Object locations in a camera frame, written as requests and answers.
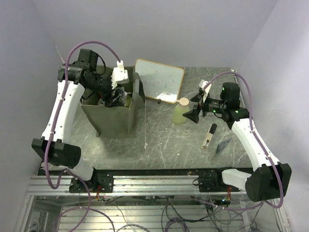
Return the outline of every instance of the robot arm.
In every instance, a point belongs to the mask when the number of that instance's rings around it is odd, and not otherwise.
[[[87,49],[81,49],[78,60],[69,65],[69,81],[65,99],[59,112],[51,146],[48,153],[48,162],[55,166],[64,166],[84,180],[88,187],[93,189],[98,183],[96,170],[81,158],[81,149],[70,144],[70,135],[74,115],[81,97],[86,88],[100,93],[105,105],[113,106],[115,89],[118,84],[129,82],[127,70],[123,62],[117,62],[112,76],[102,77],[96,74],[98,54]],[[32,148],[44,159],[47,139],[52,131],[58,103],[65,87],[65,65],[62,65],[58,74],[58,90],[55,105],[41,139],[33,139]]]
[[[190,112],[183,114],[183,116],[198,123],[198,115],[202,110],[203,116],[211,112],[218,118],[224,120],[241,141],[253,167],[253,174],[240,172],[237,169],[224,170],[222,172],[223,182],[227,185],[245,190],[253,202],[280,197],[279,184],[275,177],[273,167],[251,131],[249,112],[246,108],[240,108],[239,106],[239,86],[236,83],[224,83],[220,95],[221,99],[217,100],[210,98],[210,86],[205,91],[203,90],[207,83],[206,81],[201,81],[199,84],[199,93],[191,99],[191,101],[198,102],[198,104]],[[292,170],[288,164],[281,164],[268,149],[257,132],[254,122],[253,130],[267,150],[268,157],[275,163],[280,174],[285,196]]]

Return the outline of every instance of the yellow-green bottle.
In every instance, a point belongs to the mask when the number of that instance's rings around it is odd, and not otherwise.
[[[190,111],[189,100],[187,98],[180,98],[177,102],[179,102],[179,104],[177,104],[174,109],[172,121],[175,124],[182,124],[187,120],[183,114]]]

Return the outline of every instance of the whiteboard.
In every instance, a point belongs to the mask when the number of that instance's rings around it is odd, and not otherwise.
[[[137,59],[135,72],[140,75],[146,97],[176,103],[184,69]]]

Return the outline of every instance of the gray table surface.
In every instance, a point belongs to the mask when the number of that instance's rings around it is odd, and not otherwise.
[[[185,67],[179,99],[198,92],[201,79],[210,80],[227,68]],[[232,75],[217,79],[211,87],[212,98],[220,98],[222,84],[235,82]],[[97,169],[178,169],[251,167],[249,157],[237,136],[226,123],[208,114],[198,124],[189,119],[180,125],[171,120],[175,104],[146,99],[146,108],[138,111],[136,138],[100,139],[78,107],[71,134],[71,144],[79,146],[82,157]],[[209,127],[218,125],[208,150],[201,148]],[[223,152],[214,156],[217,145],[232,138]]]

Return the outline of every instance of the black marker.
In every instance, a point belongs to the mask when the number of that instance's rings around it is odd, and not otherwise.
[[[205,148],[205,149],[208,148],[209,144],[211,143],[212,136],[214,132],[216,131],[216,129],[217,129],[217,124],[213,123],[207,132],[202,148]]]

